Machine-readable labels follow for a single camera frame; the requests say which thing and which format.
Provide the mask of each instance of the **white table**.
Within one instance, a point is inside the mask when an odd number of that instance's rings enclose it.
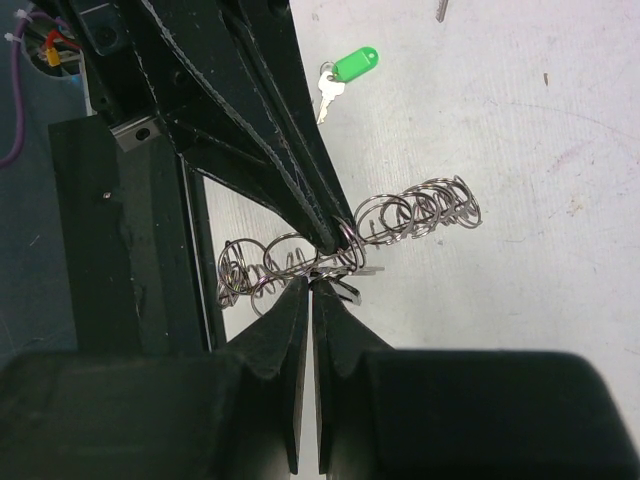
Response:
[[[484,216],[371,250],[386,271],[354,282],[355,313],[398,348],[583,355],[640,445],[640,3],[451,0],[443,24],[436,7],[292,5],[316,106],[323,62],[380,54],[321,127],[352,206],[458,174]],[[223,187],[209,194],[218,252],[290,231]],[[254,318],[246,303],[228,312],[230,335]],[[314,478],[312,383],[306,394],[300,478]]]

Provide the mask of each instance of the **dark floor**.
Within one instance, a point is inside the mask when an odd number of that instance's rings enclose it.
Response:
[[[13,12],[25,4],[0,2],[0,31],[14,30]],[[15,133],[9,49],[0,44],[2,156]],[[51,79],[22,63],[27,142],[0,170],[0,367],[21,352],[76,346],[47,126],[83,116],[84,95],[77,79]]]

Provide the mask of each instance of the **red wire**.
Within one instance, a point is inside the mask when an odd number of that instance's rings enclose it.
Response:
[[[59,38],[60,40],[62,40],[64,43],[66,43],[67,45],[69,45],[70,47],[73,47],[77,50],[82,50],[82,48],[80,47],[80,45],[78,45],[77,43],[72,42],[71,40],[69,40],[67,37],[65,37],[64,35],[62,35],[58,30],[51,30],[49,32],[49,35],[47,35],[47,39],[44,42],[44,46],[46,48],[54,48],[53,47],[53,42],[56,38]]]

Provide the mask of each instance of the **white cable tie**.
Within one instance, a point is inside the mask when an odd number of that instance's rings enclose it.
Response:
[[[22,18],[23,20],[28,20],[30,23],[33,23],[33,18],[31,18],[29,13],[26,10],[23,10],[22,8],[17,10],[13,15],[16,18]]]
[[[16,37],[13,33],[5,33],[4,34],[4,39],[7,42],[18,42],[18,43],[22,43],[22,38],[20,37]]]

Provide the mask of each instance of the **green key tag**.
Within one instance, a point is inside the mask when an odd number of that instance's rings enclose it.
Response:
[[[379,58],[374,48],[362,47],[338,60],[333,66],[333,76],[339,82],[348,83],[374,68]]]

